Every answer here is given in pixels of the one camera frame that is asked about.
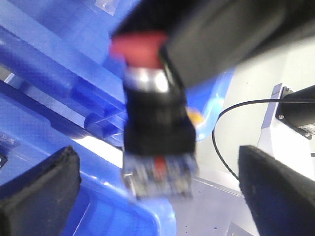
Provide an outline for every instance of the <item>blue plastic rim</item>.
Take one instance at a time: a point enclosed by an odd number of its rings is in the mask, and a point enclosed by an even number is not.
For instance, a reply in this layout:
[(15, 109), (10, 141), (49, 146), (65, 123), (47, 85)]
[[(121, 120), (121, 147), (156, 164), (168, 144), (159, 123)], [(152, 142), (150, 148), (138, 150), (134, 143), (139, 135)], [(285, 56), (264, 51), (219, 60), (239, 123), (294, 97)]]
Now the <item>blue plastic rim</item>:
[[(108, 47), (111, 33), (138, 1), (116, 0), (114, 15), (95, 0), (0, 1), (0, 64), (15, 74), (9, 83), (121, 147), (125, 65), (109, 57)], [(189, 106), (205, 118), (197, 127), (198, 140), (214, 126), (231, 77), (227, 72), (187, 90)]]

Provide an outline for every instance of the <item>blue plastic bin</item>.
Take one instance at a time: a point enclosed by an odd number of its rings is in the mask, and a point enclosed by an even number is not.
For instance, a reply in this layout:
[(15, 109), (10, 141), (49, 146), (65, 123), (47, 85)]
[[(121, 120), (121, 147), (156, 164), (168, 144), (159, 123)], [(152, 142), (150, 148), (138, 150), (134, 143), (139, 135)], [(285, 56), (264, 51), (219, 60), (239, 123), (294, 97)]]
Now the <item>blue plastic bin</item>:
[(0, 153), (8, 159), (0, 169), (0, 185), (62, 147), (71, 145), (79, 154), (81, 190), (64, 236), (176, 235), (167, 199), (139, 202), (128, 197), (120, 168), (74, 141), (90, 133), (2, 81), (0, 124)]
[[(139, 0), (107, 0), (113, 1), (119, 2), (113, 16), (95, 0), (0, 1), (0, 64), (14, 73), (8, 83), (16, 89), (121, 147), (125, 65), (108, 56), (108, 46), (110, 34)], [(212, 131), (231, 76), (188, 88), (189, 105), (205, 118), (198, 140)]]
[[(72, 145), (83, 182), (64, 236), (176, 235), (168, 200), (128, 198), (120, 168), (75, 142), (123, 144), (125, 65), (108, 46), (138, 1), (119, 0), (113, 15), (95, 0), (0, 0), (0, 64), (13, 73), (9, 85), (0, 82), (0, 152), (8, 157), (0, 184)], [(188, 105), (205, 118), (198, 140), (212, 131), (232, 74), (188, 88)]]

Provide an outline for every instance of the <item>black wire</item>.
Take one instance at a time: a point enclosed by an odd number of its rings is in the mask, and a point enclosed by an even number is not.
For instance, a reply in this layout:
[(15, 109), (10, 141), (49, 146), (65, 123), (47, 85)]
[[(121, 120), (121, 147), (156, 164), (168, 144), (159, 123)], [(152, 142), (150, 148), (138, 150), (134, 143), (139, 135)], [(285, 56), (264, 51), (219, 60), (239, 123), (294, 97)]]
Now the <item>black wire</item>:
[(223, 163), (223, 165), (227, 168), (227, 170), (239, 181), (238, 176), (234, 173), (234, 171), (229, 167), (229, 165), (226, 163), (226, 161), (224, 160), (224, 158), (222, 157), (218, 146), (217, 146), (217, 142), (216, 142), (216, 138), (215, 138), (215, 129), (216, 129), (216, 125), (219, 121), (219, 119), (227, 112), (238, 108), (238, 107), (242, 107), (242, 106), (247, 106), (247, 105), (251, 105), (251, 104), (259, 104), (259, 103), (309, 103), (309, 104), (315, 104), (315, 99), (261, 99), (261, 100), (253, 100), (253, 101), (247, 101), (247, 102), (242, 102), (242, 103), (238, 103), (236, 105), (233, 105), (227, 109), (225, 109), (224, 111), (222, 111), (219, 114), (218, 120), (215, 124), (215, 127), (212, 131), (212, 143), (213, 146), (216, 150), (217, 155), (219, 156), (220, 161)]

